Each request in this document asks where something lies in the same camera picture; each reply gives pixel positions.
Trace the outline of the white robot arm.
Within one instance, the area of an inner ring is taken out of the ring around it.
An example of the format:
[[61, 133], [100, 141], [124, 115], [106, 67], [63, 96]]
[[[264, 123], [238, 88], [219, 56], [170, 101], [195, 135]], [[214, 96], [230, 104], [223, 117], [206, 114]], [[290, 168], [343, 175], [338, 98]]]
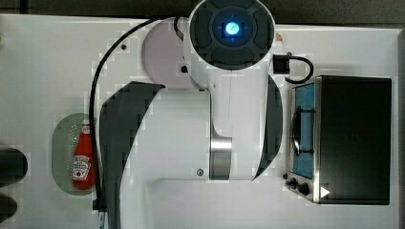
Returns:
[[254, 180], [283, 132], [270, 73], [275, 23], [260, 0], [201, 0], [183, 32], [191, 87], [132, 81], [102, 105], [98, 144], [109, 229], [154, 229], [159, 181]]

